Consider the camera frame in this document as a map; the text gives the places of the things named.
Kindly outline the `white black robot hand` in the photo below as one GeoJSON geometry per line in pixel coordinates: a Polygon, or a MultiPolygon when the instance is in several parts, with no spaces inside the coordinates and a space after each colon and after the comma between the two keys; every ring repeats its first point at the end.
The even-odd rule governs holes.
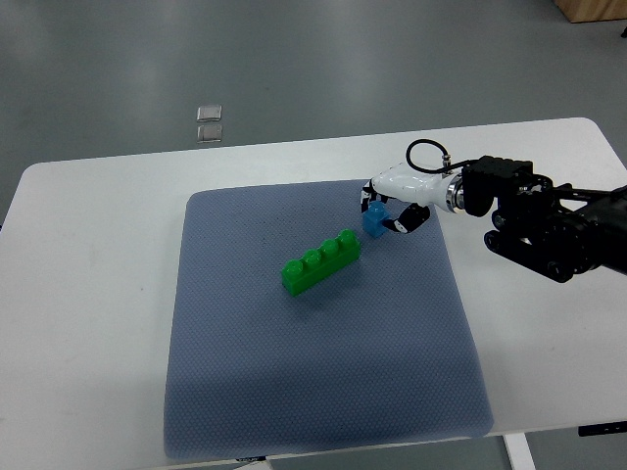
{"type": "Polygon", "coordinates": [[[464,210],[463,189],[459,172],[425,173],[408,164],[397,164],[368,180],[362,187],[361,211],[365,214],[380,199],[409,203],[395,218],[382,219],[380,226],[397,233],[411,233],[430,216],[431,205],[447,212],[464,210]]]}

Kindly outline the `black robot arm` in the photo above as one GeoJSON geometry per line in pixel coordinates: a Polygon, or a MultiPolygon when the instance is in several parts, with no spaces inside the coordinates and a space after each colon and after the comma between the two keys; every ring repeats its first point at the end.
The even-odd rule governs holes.
{"type": "Polygon", "coordinates": [[[555,282],[599,266],[626,272],[626,188],[555,186],[528,161],[484,156],[461,165],[463,210],[489,214],[493,253],[555,282]]]}

